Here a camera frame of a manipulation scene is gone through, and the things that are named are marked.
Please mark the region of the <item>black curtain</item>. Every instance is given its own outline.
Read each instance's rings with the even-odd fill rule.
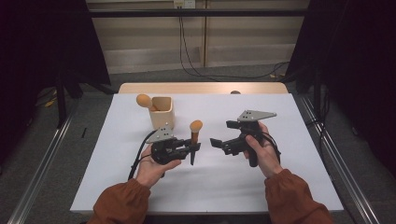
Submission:
[[[84,0],[0,2],[0,162],[32,118],[37,94],[62,74],[110,84]]]

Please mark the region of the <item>brown sleeve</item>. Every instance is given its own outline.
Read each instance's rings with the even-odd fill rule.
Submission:
[[[93,206],[88,223],[143,223],[149,195],[149,188],[134,179],[105,189]]]
[[[283,170],[264,183],[265,198],[274,224],[332,223],[326,206],[315,202],[308,184],[289,170]]]

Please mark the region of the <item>hand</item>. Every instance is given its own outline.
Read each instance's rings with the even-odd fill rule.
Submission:
[[[181,164],[180,160],[170,161],[165,165],[155,162],[151,156],[151,145],[149,145],[141,155],[142,161],[139,164],[136,181],[149,189],[154,186],[165,171],[171,170]]]
[[[268,133],[268,129],[264,124],[259,122],[259,125],[264,134]],[[267,140],[263,139],[262,142],[259,143],[253,136],[248,135],[246,141],[256,151],[259,167],[267,178],[283,170],[277,160],[274,148]],[[248,152],[244,151],[244,154],[245,158],[248,159]]]

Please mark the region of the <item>gray carpet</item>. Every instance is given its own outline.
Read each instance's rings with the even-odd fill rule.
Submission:
[[[272,65],[233,66],[198,69],[204,76],[219,81],[276,81],[273,77],[245,78],[266,75]],[[286,66],[277,70],[285,73]],[[157,71],[138,74],[111,75],[113,90],[124,82],[181,82],[212,81],[206,77],[194,77],[183,70]],[[90,160],[97,137],[102,128],[106,112],[111,103],[111,96],[96,89],[81,85],[84,96],[78,100],[77,114],[73,117],[46,179],[36,195],[35,202],[25,223],[80,223],[88,220],[69,211],[78,190],[80,178]],[[287,84],[293,93],[296,104],[305,120],[309,117],[303,110],[301,98],[295,91],[293,82]],[[68,99],[70,106],[74,100]],[[24,137],[12,155],[3,164],[0,176],[0,223],[7,223],[21,195],[27,188],[35,169],[43,158],[55,133],[57,125],[56,103],[51,107],[40,105],[36,109],[35,119],[28,127]],[[326,119],[327,131],[337,145],[351,173],[356,178],[363,193],[371,203],[381,223],[392,223],[396,217],[396,181],[373,156],[366,141],[352,132],[352,124],[345,117],[337,104],[331,101],[330,112]],[[313,126],[308,126],[313,141],[318,144],[318,134]],[[327,153],[324,158],[333,183],[339,195],[357,223],[364,223],[360,212],[350,197],[348,190],[334,168]],[[334,223],[353,223],[347,211],[332,214]],[[146,223],[271,223],[267,215],[256,216],[181,216],[181,217],[147,217]]]

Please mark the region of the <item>person's right hand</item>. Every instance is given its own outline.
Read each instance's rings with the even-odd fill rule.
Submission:
[[[268,133],[268,128],[264,124],[259,122],[259,125],[264,134]],[[262,142],[259,143],[253,136],[248,135],[246,137],[246,141],[256,151],[259,167],[267,178],[270,178],[283,170],[277,160],[273,146],[267,140],[263,139]],[[248,159],[248,152],[245,151],[244,154]]]

